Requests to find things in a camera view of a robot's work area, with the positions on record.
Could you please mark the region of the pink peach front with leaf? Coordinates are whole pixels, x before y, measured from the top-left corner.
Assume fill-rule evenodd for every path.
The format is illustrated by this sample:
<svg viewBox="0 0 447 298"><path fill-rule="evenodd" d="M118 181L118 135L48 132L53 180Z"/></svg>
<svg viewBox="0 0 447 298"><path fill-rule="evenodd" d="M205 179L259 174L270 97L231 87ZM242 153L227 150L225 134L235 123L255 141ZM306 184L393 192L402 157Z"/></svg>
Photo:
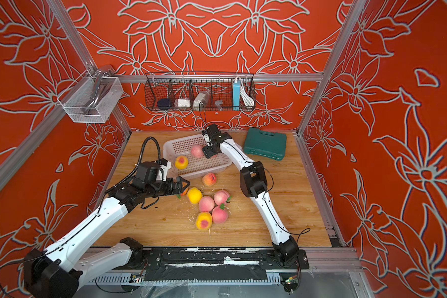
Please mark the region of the pink peach front with leaf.
<svg viewBox="0 0 447 298"><path fill-rule="evenodd" d="M202 146L202 145L193 145L193 146L191 147L191 155L192 155L194 158L202 158L202 157L205 157L205 154L204 154L204 152L202 151L202 149L203 149L203 146Z"/></svg>

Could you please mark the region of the orange red peach with leaf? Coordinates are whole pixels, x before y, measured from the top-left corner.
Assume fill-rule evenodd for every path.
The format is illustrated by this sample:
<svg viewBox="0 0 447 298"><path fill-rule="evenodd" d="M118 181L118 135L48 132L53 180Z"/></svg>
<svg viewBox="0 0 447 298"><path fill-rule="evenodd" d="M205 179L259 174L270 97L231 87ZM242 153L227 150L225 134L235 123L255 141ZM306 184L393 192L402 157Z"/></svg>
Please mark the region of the orange red peach with leaf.
<svg viewBox="0 0 447 298"><path fill-rule="evenodd" d="M177 194L176 197L178 199L181 199L182 197L187 195L187 192L189 191L189 188L185 189L181 194Z"/></svg>

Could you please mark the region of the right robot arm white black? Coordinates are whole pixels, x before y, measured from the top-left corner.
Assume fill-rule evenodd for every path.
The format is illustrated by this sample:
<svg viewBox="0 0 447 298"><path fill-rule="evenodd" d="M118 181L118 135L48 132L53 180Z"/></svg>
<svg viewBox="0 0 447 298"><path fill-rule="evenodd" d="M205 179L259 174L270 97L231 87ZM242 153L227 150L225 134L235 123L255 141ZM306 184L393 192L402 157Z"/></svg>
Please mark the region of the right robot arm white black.
<svg viewBox="0 0 447 298"><path fill-rule="evenodd" d="M268 186L267 170L262 162L248 157L231 135L220 131L216 124L206 124L202 135L206 142L202 151L207 159L221 153L237 167L242 193L252 200L262 216L279 265L288 267L292 263L300 264L298 240L310 228L292 233L285 227L270 198L271 187Z"/></svg>

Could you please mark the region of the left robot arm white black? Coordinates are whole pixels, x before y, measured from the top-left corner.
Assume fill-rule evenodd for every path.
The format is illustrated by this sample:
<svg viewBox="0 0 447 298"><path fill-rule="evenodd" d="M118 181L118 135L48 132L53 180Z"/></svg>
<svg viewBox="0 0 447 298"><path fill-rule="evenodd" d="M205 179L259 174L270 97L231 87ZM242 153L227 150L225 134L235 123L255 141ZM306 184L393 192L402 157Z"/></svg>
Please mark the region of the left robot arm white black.
<svg viewBox="0 0 447 298"><path fill-rule="evenodd" d="M135 168L116 185L105 191L99 207L61 239L44 250L32 249L11 265L22 265L26 291L35 298L71 298L90 280L119 266L136 262L142 246L125 238L110 249L89 259L82 256L110 227L137 206L149 208L146 199L181 194L190 182L181 176L167 176L171 163L138 158Z"/></svg>

